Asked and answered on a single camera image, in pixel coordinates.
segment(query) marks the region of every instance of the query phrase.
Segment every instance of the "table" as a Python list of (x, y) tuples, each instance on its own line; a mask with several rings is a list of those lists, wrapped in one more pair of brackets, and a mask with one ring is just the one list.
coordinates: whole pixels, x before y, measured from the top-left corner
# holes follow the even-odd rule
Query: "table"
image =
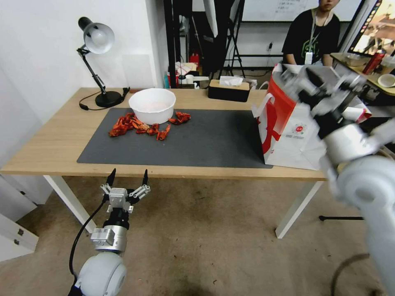
[[(121, 89), (112, 89), (122, 93)], [(85, 111), (80, 109), (81, 98), (97, 92), (96, 88), (81, 88), (38, 131), (36, 135), (2, 168), (2, 174), (43, 175), (67, 207), (83, 224), (89, 214), (83, 208), (62, 176), (107, 176), (116, 167), (117, 176), (141, 177), (148, 169), (150, 178), (207, 178), (207, 179), (288, 179), (307, 180), (281, 223), (276, 229), (282, 238), (325, 180), (321, 171), (275, 166), (272, 169), (187, 167), (187, 166), (141, 166), (77, 163), (77, 158), (87, 145), (108, 110)], [(247, 103), (209, 99), (206, 90), (174, 89), (176, 109), (250, 110), (259, 105), (265, 90), (252, 90)], [(117, 107), (129, 107), (128, 94)], [(84, 101), (94, 106), (92, 96)], [(96, 227), (93, 221), (86, 226), (90, 233)]]
[(371, 75), (365, 75), (362, 73), (365, 66), (352, 67), (352, 66), (347, 65), (347, 63), (345, 61), (345, 53), (331, 53), (330, 56), (335, 61), (342, 64), (343, 66), (345, 66), (345, 67), (349, 68), (350, 70), (354, 71), (355, 73), (365, 77), (368, 82), (370, 82), (374, 87), (378, 88), (386, 95), (395, 96), (395, 88), (385, 88), (385, 87), (382, 87), (381, 85), (379, 85), (379, 83), (377, 82), (377, 80), (379, 79), (381, 74), (373, 73)]

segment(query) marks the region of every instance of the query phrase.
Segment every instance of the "white paper bag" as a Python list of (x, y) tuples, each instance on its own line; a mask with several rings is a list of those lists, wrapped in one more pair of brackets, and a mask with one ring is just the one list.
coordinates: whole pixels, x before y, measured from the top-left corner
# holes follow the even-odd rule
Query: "white paper bag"
[[(266, 164), (319, 170), (319, 160), (325, 154), (325, 145), (318, 137), (319, 127), (310, 116), (310, 108), (290, 98), (278, 85), (275, 67), (267, 95), (252, 113), (258, 121), (262, 151)], [(355, 98), (343, 113), (345, 118), (362, 122), (371, 116), (366, 106)]]

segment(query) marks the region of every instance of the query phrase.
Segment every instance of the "lanyard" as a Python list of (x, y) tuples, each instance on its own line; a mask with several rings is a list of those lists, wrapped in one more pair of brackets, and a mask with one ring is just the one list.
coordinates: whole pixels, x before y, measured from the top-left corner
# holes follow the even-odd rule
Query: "lanyard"
[[(316, 30), (316, 18), (317, 18), (317, 11), (314, 14), (313, 25), (311, 26), (311, 35), (310, 35), (310, 43), (309, 43), (309, 51), (310, 52), (311, 52), (311, 46), (317, 40), (318, 36), (321, 34), (321, 32), (319, 32), (318, 35), (313, 39), (314, 31)], [(328, 21), (328, 18), (329, 18), (329, 14), (328, 14), (328, 16), (325, 19), (324, 26), (325, 26), (326, 22)]]

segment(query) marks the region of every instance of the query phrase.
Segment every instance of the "tissue box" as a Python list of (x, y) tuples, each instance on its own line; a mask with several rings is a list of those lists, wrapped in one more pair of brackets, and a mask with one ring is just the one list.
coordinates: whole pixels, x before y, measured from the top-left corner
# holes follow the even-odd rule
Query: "tissue box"
[(240, 86), (223, 86), (219, 80), (212, 79), (209, 85), (210, 99), (223, 99), (227, 101), (246, 102), (250, 93), (250, 85), (247, 82)]

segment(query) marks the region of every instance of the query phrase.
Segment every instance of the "desk lamp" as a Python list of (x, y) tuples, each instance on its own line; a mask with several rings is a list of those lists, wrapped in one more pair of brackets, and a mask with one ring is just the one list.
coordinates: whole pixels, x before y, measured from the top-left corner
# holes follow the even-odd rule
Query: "desk lamp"
[(86, 60), (85, 56), (92, 52), (96, 54), (106, 53), (114, 44), (114, 32), (107, 25), (101, 23), (92, 23), (87, 17), (81, 17), (78, 20), (78, 26), (84, 32), (84, 45), (77, 49), (82, 60), (88, 67), (93, 79), (100, 88), (100, 95), (95, 99), (96, 105), (99, 107), (109, 108), (118, 105), (123, 101), (120, 93), (114, 91), (106, 91), (106, 86), (100, 77), (95, 74)]

